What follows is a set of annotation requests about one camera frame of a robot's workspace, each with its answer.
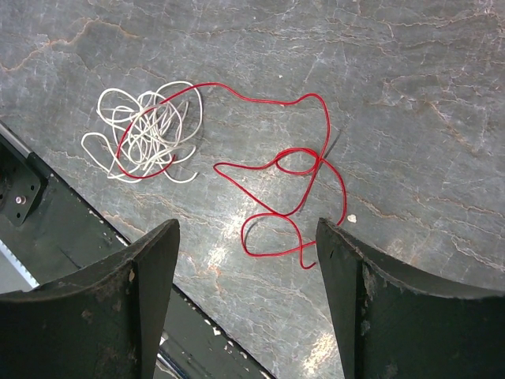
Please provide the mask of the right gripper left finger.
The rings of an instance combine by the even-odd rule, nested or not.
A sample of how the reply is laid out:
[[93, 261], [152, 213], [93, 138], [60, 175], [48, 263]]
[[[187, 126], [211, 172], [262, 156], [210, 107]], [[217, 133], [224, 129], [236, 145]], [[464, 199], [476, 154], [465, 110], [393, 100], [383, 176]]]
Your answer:
[[3, 378], [151, 378], [180, 225], [34, 290], [1, 296]]

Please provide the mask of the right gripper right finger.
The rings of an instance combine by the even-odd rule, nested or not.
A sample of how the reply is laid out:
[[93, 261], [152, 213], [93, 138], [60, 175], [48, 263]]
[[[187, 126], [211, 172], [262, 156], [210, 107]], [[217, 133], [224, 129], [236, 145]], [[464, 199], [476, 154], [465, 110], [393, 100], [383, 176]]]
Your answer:
[[415, 268], [326, 219], [316, 250], [345, 377], [503, 377], [502, 291]]

